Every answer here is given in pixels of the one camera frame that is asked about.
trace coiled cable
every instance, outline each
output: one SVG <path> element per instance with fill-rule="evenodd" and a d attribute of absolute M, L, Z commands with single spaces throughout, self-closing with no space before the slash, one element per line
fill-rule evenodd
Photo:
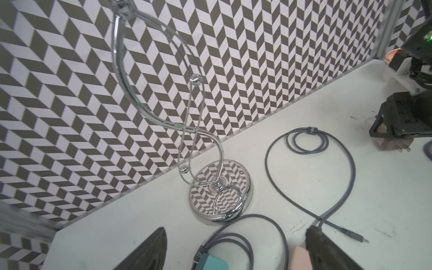
<path fill-rule="evenodd" d="M 276 229 L 279 231 L 280 236 L 282 237 L 283 247 L 285 250 L 285 262 L 284 262 L 283 269 L 288 269 L 288 264 L 289 264 L 288 242 L 286 240 L 286 237 L 285 237 L 285 234 L 283 233 L 282 228 L 273 219 L 271 219 L 269 217 L 266 217 L 266 216 L 263 216 L 260 214 L 249 214 L 249 215 L 240 216 L 240 217 L 236 218 L 235 220 L 230 221 L 229 223 L 220 227 L 214 234 L 212 234 L 212 236 L 210 236 L 210 238 L 207 240 L 207 242 L 204 245 L 200 246 L 200 248 L 197 250 L 197 253 L 195 254 L 195 257 L 194 257 L 194 264 L 192 265 L 191 270 L 194 270 L 197 267 L 198 261 L 200 260 L 200 257 L 203 253 L 208 252 L 209 249 L 211 249 L 215 245 L 220 244 L 220 243 L 224 243 L 224 242 L 230 242 L 230 243 L 236 244 L 239 247 L 241 247 L 246 252 L 246 254 L 249 258 L 249 270 L 253 270 L 253 268 L 254 268 L 254 252 L 252 251 L 252 246 L 249 243 L 249 241 L 244 236 L 237 234 L 237 233 L 233 233 L 233 232 L 219 234 L 221 231 L 223 231 L 224 229 L 226 229 L 230 225 L 232 225 L 232 224 L 234 224 L 234 223 L 236 223 L 242 219 L 247 219 L 247 218 L 251 218 L 251 217 L 257 217 L 260 219 L 265 219 L 268 222 L 272 223 L 276 227 Z M 246 243 L 247 247 L 237 240 L 234 240 L 231 238 L 225 238 L 225 237 L 229 237 L 229 236 L 240 238 L 241 240 L 243 240 Z"/>
<path fill-rule="evenodd" d="M 302 134 L 302 133 L 305 133 L 305 132 L 307 132 L 307 133 L 309 133 L 309 134 L 313 134 L 313 135 L 318 135 L 320 138 L 321 138 L 321 144 L 320 144 L 320 146 L 318 146 L 316 149 L 314 149 L 314 150 L 306 150 L 306 149 L 303 149 L 303 148 L 301 148 L 301 147 L 299 147 L 298 145 L 297 145 L 297 143 L 295 142 L 295 139 L 297 138 L 297 136 L 298 135 L 300 135 L 300 134 Z M 297 149 L 299 149 L 299 151 L 298 150 L 296 150 L 296 149 L 294 149 L 291 145 L 290 145 L 290 143 L 289 143 L 289 139 L 288 139 L 288 137 L 290 136 L 290 134 L 294 134 L 294 136 L 293 136 L 293 138 L 292 138 L 292 143 L 293 143 L 293 145 L 297 148 Z M 271 175 L 270 175 L 270 172 L 269 172 L 269 169 L 268 169 L 268 162 L 267 162 L 267 160 L 268 160 L 268 156 L 269 156 L 269 153 L 270 153 L 270 150 L 272 149 L 272 147 L 274 146 L 274 144 L 277 142 L 277 141 L 279 141 L 280 139 L 282 139 L 282 138 L 285 138 L 285 140 L 286 140 L 286 143 L 287 143 L 287 146 L 293 151 L 293 152 L 295 152 L 295 153 L 297 153 L 297 154 L 300 154 L 300 155 L 308 155 L 308 154 L 316 154 L 316 153 L 320 153 L 320 152 L 323 152 L 325 149 L 327 149 L 327 147 L 328 147 L 328 144 L 329 144 L 329 141 L 328 141 L 328 137 L 330 137 L 330 138 L 332 138 L 333 140 L 335 140 L 341 147 L 342 147 L 342 149 L 344 150 L 344 152 L 346 153 L 346 155 L 347 155 L 347 157 L 348 157 L 348 160 L 349 160 L 349 164 L 350 164 L 350 167 L 351 167 L 351 176 L 350 176 L 350 179 L 349 179 L 349 184 L 348 184 L 348 188 L 347 188 L 347 190 L 346 190 L 346 192 L 345 192 L 345 194 L 341 197 L 341 199 L 332 207 L 332 208 L 330 208 L 322 217 L 320 217 L 320 216 L 318 216 L 318 215 L 316 215 L 316 214 L 314 214 L 314 213 L 312 213 L 311 211 L 309 211 L 309 210 L 307 210 L 307 209 L 305 209 L 304 207 L 302 207 L 302 206 L 300 206 L 298 203 L 296 203 L 295 201 L 293 201 L 293 200 L 291 200 L 288 196 L 286 196 L 279 188 L 278 188 L 278 186 L 276 185 L 276 183 L 273 181 L 273 179 L 272 179 L 272 177 L 271 177 Z M 266 156 L 265 156 L 265 159 L 264 159 L 264 165 L 265 165 L 265 170 L 266 170 L 266 173 L 267 173 L 267 176 L 268 176 L 268 178 L 269 178 L 269 180 L 270 180 L 270 183 L 273 185 L 273 187 L 277 190 L 277 192 L 279 193 L 279 194 L 281 194 L 282 195 L 282 197 L 284 197 L 287 201 L 289 201 L 290 203 L 292 203 L 294 206 L 296 206 L 297 208 L 299 208 L 300 210 L 302 210 L 303 212 L 305 212 L 305 213 L 307 213 L 307 214 L 309 214 L 309 215 L 311 215 L 312 217 L 314 217 L 314 218 L 316 218 L 317 220 L 319 220 L 320 221 L 320 223 L 319 223 L 319 225 L 318 225 L 318 227 L 319 228 L 321 228 L 322 227 L 322 225 L 325 223 L 325 224 L 327 224 L 327 225 L 330 225 L 331 227 L 333 227 L 333 228 L 335 228 L 335 229 L 337 229 L 337 230 L 339 230 L 339 231 L 341 231 L 342 233 L 344 233 L 344 234 L 346 234 L 347 236 L 349 236 L 349 237 L 351 237 L 351 238 L 353 238 L 353 239 L 355 239 L 355 240 L 357 240 L 357 241 L 359 241 L 359 242 L 367 242 L 367 243 L 369 243 L 369 241 L 367 241 L 366 239 L 364 239 L 363 238 L 363 236 L 361 236 L 361 235 L 359 235 L 359 234 L 357 234 L 357 233 L 355 233 L 355 232 L 352 232 L 352 231 L 350 231 L 350 230 L 347 230 L 347 229 L 344 229 L 344 228 L 341 228 L 341 227 L 339 227 L 339 226 L 337 226 L 337 225 L 335 225 L 335 224 L 333 224 L 333 223 L 331 223 L 331 222 L 329 222 L 329 221 L 327 221 L 327 219 L 331 216 L 331 215 L 333 215 L 342 205 L 343 205 L 343 203 L 348 199 L 348 196 L 349 196 L 349 194 L 351 193 L 351 191 L 353 190 L 353 186 L 354 186 L 354 180 L 355 180 L 355 178 L 356 178 L 356 165 L 354 164 L 354 159 L 353 159 L 353 157 L 351 156 L 351 153 L 348 151 L 348 149 L 343 145 L 343 143 L 340 141 L 340 140 L 338 140 L 335 136 L 333 136 L 333 135 L 331 135 L 330 133 L 327 133 L 327 132 L 325 132 L 325 131 L 322 131 L 322 130 L 318 130 L 316 127 L 301 127 L 301 128 L 296 128 L 296 129 L 293 129 L 292 131 L 290 131 L 290 132 L 287 132 L 287 133 L 285 133 L 285 134 L 283 134 L 283 135 L 281 135 L 281 136 L 279 136 L 276 140 L 274 140 L 271 144 L 270 144 L 270 147 L 268 148 L 268 150 L 267 150 L 267 153 L 266 153 Z"/>

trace black and white herringbone backdrop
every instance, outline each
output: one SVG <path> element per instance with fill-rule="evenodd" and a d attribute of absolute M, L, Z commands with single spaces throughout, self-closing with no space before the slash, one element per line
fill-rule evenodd
<path fill-rule="evenodd" d="M 384 9 L 384 0 L 135 2 L 198 56 L 207 92 L 194 91 L 192 114 L 205 102 L 202 127 L 219 137 L 366 60 Z M 143 119 L 116 82 L 105 0 L 3 0 L 0 19 L 3 202 L 66 223 L 175 164 L 178 133 Z M 124 43 L 140 101 L 181 122 L 179 52 L 139 20 Z"/>
<path fill-rule="evenodd" d="M 391 36 L 387 51 L 400 48 L 408 37 L 414 34 L 425 21 L 425 13 L 420 0 L 406 0 Z"/>
<path fill-rule="evenodd" d="M 48 249 L 49 243 L 0 232 L 0 269 L 40 270 Z"/>

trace chrome curved arm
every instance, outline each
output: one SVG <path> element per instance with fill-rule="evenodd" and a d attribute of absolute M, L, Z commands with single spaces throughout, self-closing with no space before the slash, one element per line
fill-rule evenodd
<path fill-rule="evenodd" d="M 235 206 L 234 206 L 232 209 L 230 209 L 230 210 L 226 213 L 226 215 L 227 215 L 228 217 L 230 217 L 233 213 L 237 212 L 237 210 L 238 210 L 238 209 L 243 205 L 243 203 L 244 203 L 244 198 L 243 198 L 243 195 L 242 195 L 242 193 L 241 193 L 240 188 L 238 188 L 238 187 L 236 187 L 236 186 L 234 186 L 234 185 L 228 185 L 228 186 L 225 187 L 224 191 L 219 192 L 219 193 L 216 195 L 216 198 L 215 198 L 215 200 L 214 200 L 214 202 L 213 202 L 213 215 L 218 214 L 218 213 L 217 213 L 217 210 L 218 210 L 218 208 L 217 208 L 217 202 L 219 201 L 219 197 L 220 197 L 220 195 L 223 194 L 224 192 L 230 190 L 230 189 L 233 189 L 233 190 L 235 190 L 235 191 L 238 193 L 238 200 L 237 200 Z"/>
<path fill-rule="evenodd" d="M 188 51 L 192 54 L 190 48 L 188 47 L 188 45 L 182 40 L 182 38 L 180 36 L 178 36 L 174 31 L 172 31 L 172 29 L 170 29 L 167 25 L 163 24 L 161 21 L 145 14 L 145 13 L 141 13 L 136 11 L 135 15 L 146 21 L 151 23 L 153 26 L 158 26 L 157 28 L 159 28 L 159 30 L 162 31 L 163 34 L 165 34 L 165 36 L 168 38 L 168 40 L 172 41 L 172 38 L 170 38 L 161 28 L 160 26 L 164 26 L 167 29 L 169 29 L 177 38 L 179 38 L 179 40 L 185 45 L 185 47 L 188 49 Z M 112 59 L 113 59 L 113 67 L 114 67 L 114 71 L 115 74 L 117 76 L 118 79 L 118 83 L 120 85 L 120 87 L 123 89 L 125 96 L 127 97 L 127 99 L 134 105 L 134 107 L 137 109 L 137 111 L 140 112 L 140 114 L 147 118 L 148 120 L 150 120 L 151 122 L 162 126 L 164 128 L 168 128 L 168 129 L 172 129 L 172 130 L 177 130 L 177 131 L 182 131 L 182 138 L 184 138 L 184 132 L 188 132 L 188 133 L 194 133 L 194 134 L 199 134 L 202 136 L 206 136 L 208 138 L 210 138 L 217 146 L 218 150 L 219 150 L 219 164 L 218 164 L 218 173 L 215 177 L 215 180 L 212 182 L 206 182 L 206 183 L 201 183 L 199 185 L 194 185 L 191 184 L 189 182 L 187 182 L 183 176 L 182 179 L 192 185 L 192 186 L 206 186 L 206 185 L 210 185 L 213 184 L 215 182 L 219 182 L 219 178 L 220 175 L 222 173 L 222 166 L 223 166 L 223 160 L 224 160 L 224 154 L 223 154 L 223 148 L 222 148 L 222 144 L 219 141 L 218 137 L 215 136 L 213 133 L 208 132 L 206 130 L 200 129 L 199 127 L 191 127 L 191 126 L 187 126 L 186 125 L 186 121 L 187 121 L 187 117 L 188 117 L 188 111 L 189 111 L 189 107 L 190 107 L 190 102 L 191 102 L 191 93 L 190 93 L 190 98 L 189 98 L 189 106 L 187 108 L 187 115 L 186 115 L 186 120 L 183 124 L 175 124 L 166 120 L 163 120 L 161 118 L 159 118 L 158 116 L 156 116 L 155 114 L 153 114 L 150 110 L 148 110 L 137 98 L 135 92 L 133 91 L 132 87 L 129 84 L 129 81 L 127 80 L 127 75 L 126 72 L 124 71 L 124 63 L 123 63 L 123 39 L 124 39 L 124 28 L 125 28 L 125 24 L 126 24 L 126 19 L 130 17 L 130 13 L 128 13 L 128 17 L 122 15 L 122 14 L 114 14 L 114 19 L 113 19 L 113 34 L 112 34 L 112 47 L 111 47 L 111 51 L 112 51 Z"/>
<path fill-rule="evenodd" d="M 140 11 L 136 11 L 135 12 L 135 15 L 138 17 L 138 18 L 140 18 L 140 19 L 142 19 L 143 21 L 145 21 L 146 23 L 149 23 L 150 25 L 152 25 L 154 28 L 156 28 L 157 30 L 159 30 L 161 33 L 163 33 L 164 34 L 164 36 L 168 39 L 168 41 L 169 42 L 171 42 L 173 45 L 174 45 L 174 47 L 176 48 L 176 50 L 177 51 L 181 51 L 180 50 L 180 48 L 177 46 L 177 44 L 173 41 L 173 39 L 162 29 L 162 26 L 164 26 L 165 27 L 165 29 L 168 31 L 168 32 L 170 32 L 171 33 L 171 35 L 173 35 L 173 36 L 175 36 L 175 37 L 177 37 L 179 40 L 180 40 L 180 42 L 181 43 L 183 43 L 183 45 L 187 48 L 187 50 L 189 51 L 189 53 L 191 54 L 191 55 L 193 55 L 193 53 L 192 53 L 192 51 L 191 51 L 191 49 L 189 48 L 189 46 L 186 44 L 186 42 L 176 33 L 176 32 L 174 32 L 174 30 L 172 30 L 169 26 L 167 26 L 166 24 L 164 24 L 163 22 L 161 22 L 161 21 L 159 21 L 159 20 L 157 20 L 156 18 L 153 18 L 152 16 L 150 16 L 150 15 L 148 15 L 148 14 L 145 14 L 145 13 L 143 13 L 143 12 L 140 12 Z M 186 60 L 185 60 L 185 58 L 184 58 L 184 56 L 183 56 L 183 54 L 181 54 L 180 53 L 180 56 L 181 56 L 181 58 L 182 58 L 182 60 L 183 60 L 183 62 L 184 62 L 184 64 L 187 66 L 187 62 L 186 62 Z M 198 65 L 198 63 L 197 63 L 197 61 L 196 61 L 196 59 L 195 58 L 193 58 L 193 61 L 195 62 L 195 65 L 198 67 L 198 72 L 200 73 L 200 77 L 202 78 L 203 77 L 203 75 L 202 75 L 202 73 L 201 73 L 201 69 L 200 69 L 200 66 Z M 189 100 L 188 100 L 188 102 L 187 102 L 187 109 L 186 109 L 186 117 L 185 117 L 185 119 L 184 119 L 184 123 L 183 123 L 183 126 L 182 126 L 182 128 L 183 128 L 183 131 L 182 131 L 182 133 L 181 133 L 181 142 L 180 142 L 180 145 L 179 145 L 179 147 L 178 147 L 178 151 L 179 152 L 181 152 L 182 151 L 182 149 L 183 149 L 183 146 L 184 146 L 184 136 L 185 136 L 185 133 L 186 133 L 186 130 L 185 130 L 185 127 L 187 126 L 187 118 L 188 118 L 188 116 L 189 116 L 189 110 L 190 110 L 190 108 L 191 108 L 191 100 L 192 100 L 192 85 L 194 85 L 194 86 L 198 86 L 198 85 L 200 85 L 202 82 L 200 81 L 200 79 L 199 78 L 197 78 L 197 77 L 194 77 L 194 75 L 196 75 L 196 74 L 192 74 L 192 72 L 187 68 L 187 72 L 189 73 L 189 91 L 190 91 L 190 93 L 189 93 Z M 202 85 L 202 95 L 203 95 L 203 97 L 205 97 L 205 89 L 204 89 L 204 84 L 201 84 Z M 200 118 L 198 119 L 198 124 L 197 124 L 197 127 L 199 127 L 200 126 L 200 123 L 201 123 L 201 114 L 202 114 L 202 111 L 204 110 L 204 105 L 205 105 L 205 102 L 204 102 L 204 99 L 203 99 L 203 102 L 201 102 L 201 109 L 200 109 Z M 196 187 L 204 187 L 204 186 L 207 186 L 207 185 L 209 185 L 209 184 L 212 184 L 212 183 L 217 183 L 217 186 L 221 186 L 221 183 L 219 182 L 218 183 L 218 181 L 216 180 L 216 179 L 219 179 L 219 177 L 217 177 L 214 181 L 210 181 L 210 182 L 202 182 L 202 181 L 200 181 L 199 179 L 197 179 L 197 177 L 193 174 L 193 172 L 192 172 L 192 169 L 191 169 L 191 160 L 192 160 L 192 154 L 193 154 L 193 152 L 194 152 L 194 148 L 195 148 L 195 146 L 196 146 L 196 143 L 197 143 L 197 134 L 198 134 L 198 129 L 196 129 L 196 131 L 195 131 L 195 136 L 194 136 L 194 140 L 193 140 L 193 142 L 192 142 L 192 149 L 191 149 L 191 151 L 190 151 L 190 154 L 189 154 L 189 159 L 188 159 L 188 165 L 186 166 L 187 167 L 187 170 L 184 170 L 184 169 L 181 169 L 181 167 L 180 167 L 180 155 L 178 155 L 177 156 L 177 164 L 179 164 L 179 166 L 178 166 L 178 172 L 180 173 L 180 177 L 182 178 L 182 180 L 185 182 L 185 183 L 187 183 L 187 184 L 189 184 L 189 185 L 191 185 L 191 186 L 196 186 Z M 183 177 L 183 173 L 184 172 L 189 172 L 190 174 L 191 174 L 191 176 L 192 176 L 192 178 L 194 179 L 194 181 L 196 181 L 196 182 L 198 182 L 198 183 L 200 183 L 200 184 L 198 184 L 198 185 L 192 185 L 191 183 L 189 183 L 184 177 Z"/>

